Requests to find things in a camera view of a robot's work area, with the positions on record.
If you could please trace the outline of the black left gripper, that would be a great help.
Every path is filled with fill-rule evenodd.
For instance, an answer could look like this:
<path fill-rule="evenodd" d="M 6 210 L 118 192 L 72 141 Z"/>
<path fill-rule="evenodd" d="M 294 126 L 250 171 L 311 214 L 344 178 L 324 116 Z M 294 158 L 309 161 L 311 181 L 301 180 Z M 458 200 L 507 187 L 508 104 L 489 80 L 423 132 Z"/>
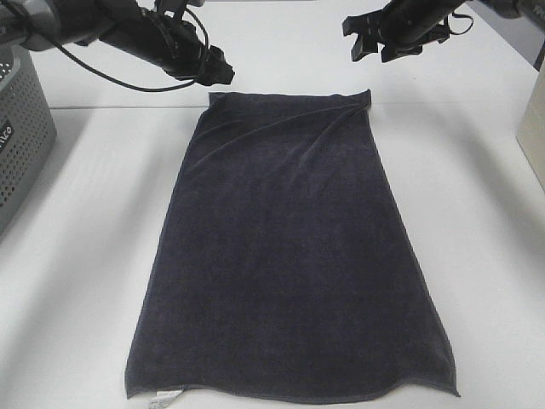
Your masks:
<path fill-rule="evenodd" d="M 193 24 L 141 6 L 100 6 L 110 22 L 99 40 L 161 68 L 177 80 L 229 85 L 235 72 L 223 51 L 198 38 Z"/>

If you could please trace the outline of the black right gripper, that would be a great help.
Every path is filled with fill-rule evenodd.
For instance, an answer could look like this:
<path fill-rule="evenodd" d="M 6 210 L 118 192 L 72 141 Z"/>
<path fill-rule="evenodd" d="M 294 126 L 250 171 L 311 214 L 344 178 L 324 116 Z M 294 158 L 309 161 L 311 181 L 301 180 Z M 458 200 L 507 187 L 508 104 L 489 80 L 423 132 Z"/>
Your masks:
<path fill-rule="evenodd" d="M 355 34 L 352 62 L 381 52 L 381 62 L 419 55 L 422 46 L 450 36 L 446 19 L 450 1 L 391 1 L 383 9 L 348 16 L 341 25 L 345 37 Z"/>

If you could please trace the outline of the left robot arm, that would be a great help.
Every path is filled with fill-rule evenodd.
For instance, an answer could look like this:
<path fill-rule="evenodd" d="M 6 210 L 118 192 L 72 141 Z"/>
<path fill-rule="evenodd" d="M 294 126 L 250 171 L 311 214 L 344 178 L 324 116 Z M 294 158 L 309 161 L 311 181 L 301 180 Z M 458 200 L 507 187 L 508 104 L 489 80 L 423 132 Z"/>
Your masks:
<path fill-rule="evenodd" d="M 209 37 L 193 8 L 200 1 L 3 1 L 1 45 L 30 51 L 63 50 L 103 42 L 192 84 L 228 85 L 234 70 Z"/>

